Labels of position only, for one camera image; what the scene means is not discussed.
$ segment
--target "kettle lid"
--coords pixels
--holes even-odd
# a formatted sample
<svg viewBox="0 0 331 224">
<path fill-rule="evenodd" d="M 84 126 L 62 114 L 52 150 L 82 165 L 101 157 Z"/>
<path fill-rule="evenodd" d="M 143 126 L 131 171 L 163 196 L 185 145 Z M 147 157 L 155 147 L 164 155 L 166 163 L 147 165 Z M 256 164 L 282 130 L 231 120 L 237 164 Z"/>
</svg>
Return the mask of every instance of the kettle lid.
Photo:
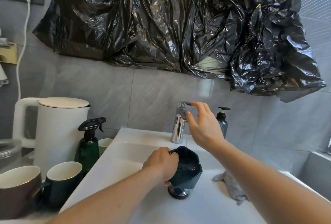
<svg viewBox="0 0 331 224">
<path fill-rule="evenodd" d="M 81 108 L 88 106 L 88 101 L 71 97 L 40 98 L 39 104 L 54 108 Z"/>
</svg>

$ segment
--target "soap dispenser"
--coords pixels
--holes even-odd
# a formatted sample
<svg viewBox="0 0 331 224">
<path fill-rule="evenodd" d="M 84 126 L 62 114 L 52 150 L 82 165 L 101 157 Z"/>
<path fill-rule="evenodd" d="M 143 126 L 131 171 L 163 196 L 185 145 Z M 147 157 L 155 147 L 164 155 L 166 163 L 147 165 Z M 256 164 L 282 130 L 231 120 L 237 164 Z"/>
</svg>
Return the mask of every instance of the soap dispenser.
<svg viewBox="0 0 331 224">
<path fill-rule="evenodd" d="M 83 166 L 82 173 L 85 176 L 99 159 L 98 139 L 94 136 L 96 129 L 102 132 L 102 123 L 105 123 L 106 118 L 89 119 L 81 123 L 78 130 L 84 133 L 84 137 L 80 140 L 77 147 L 75 161 Z"/>
<path fill-rule="evenodd" d="M 222 106 L 219 106 L 219 108 L 221 109 L 221 111 L 219 113 L 217 113 L 216 119 L 217 119 L 219 125 L 221 126 L 223 137 L 225 138 L 226 131 L 228 128 L 228 122 L 225 120 L 225 118 L 226 118 L 225 111 L 230 110 L 230 108 L 222 107 Z"/>
</svg>

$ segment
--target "cloth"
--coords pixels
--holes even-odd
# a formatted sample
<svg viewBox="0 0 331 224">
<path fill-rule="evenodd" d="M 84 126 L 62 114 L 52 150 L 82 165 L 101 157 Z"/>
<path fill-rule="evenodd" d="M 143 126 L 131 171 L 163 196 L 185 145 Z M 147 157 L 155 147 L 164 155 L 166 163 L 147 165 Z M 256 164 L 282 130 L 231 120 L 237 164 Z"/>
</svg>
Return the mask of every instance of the cloth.
<svg viewBox="0 0 331 224">
<path fill-rule="evenodd" d="M 237 202 L 238 206 L 240 206 L 245 200 L 248 200 L 245 192 L 241 189 L 232 174 L 228 171 L 225 171 L 223 174 L 216 175 L 213 180 L 225 182 L 230 197 Z"/>
</svg>

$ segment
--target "chrome faucet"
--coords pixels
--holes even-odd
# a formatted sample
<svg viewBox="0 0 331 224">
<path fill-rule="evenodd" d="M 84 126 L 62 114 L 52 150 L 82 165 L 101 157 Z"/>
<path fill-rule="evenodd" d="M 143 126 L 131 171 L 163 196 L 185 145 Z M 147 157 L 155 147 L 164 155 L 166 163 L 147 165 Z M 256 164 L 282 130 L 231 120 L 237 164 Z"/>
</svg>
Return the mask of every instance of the chrome faucet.
<svg viewBox="0 0 331 224">
<path fill-rule="evenodd" d="M 180 106 L 177 107 L 175 122 L 173 124 L 173 130 L 171 135 L 171 142 L 175 144 L 183 143 L 184 127 L 187 122 L 185 105 L 191 106 L 190 102 L 180 102 Z"/>
</svg>

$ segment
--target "power cord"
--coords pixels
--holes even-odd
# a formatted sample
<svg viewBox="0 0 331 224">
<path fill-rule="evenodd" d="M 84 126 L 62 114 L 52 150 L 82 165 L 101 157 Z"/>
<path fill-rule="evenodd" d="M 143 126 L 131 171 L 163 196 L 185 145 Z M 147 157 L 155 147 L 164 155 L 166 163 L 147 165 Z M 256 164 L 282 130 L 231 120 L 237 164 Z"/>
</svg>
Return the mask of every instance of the power cord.
<svg viewBox="0 0 331 224">
<path fill-rule="evenodd" d="M 24 43 L 23 43 L 23 48 L 21 51 L 21 54 L 19 55 L 19 59 L 17 61 L 17 65 L 16 65 L 16 80 L 17 80 L 17 87 L 18 87 L 18 100 L 21 99 L 21 83 L 19 81 L 19 65 L 21 63 L 22 57 L 24 55 L 25 52 L 25 48 L 27 47 L 27 23 L 29 21 L 30 18 L 30 12 L 31 12 L 31 0 L 27 0 L 27 18 L 25 20 L 25 24 L 24 24 Z"/>
</svg>

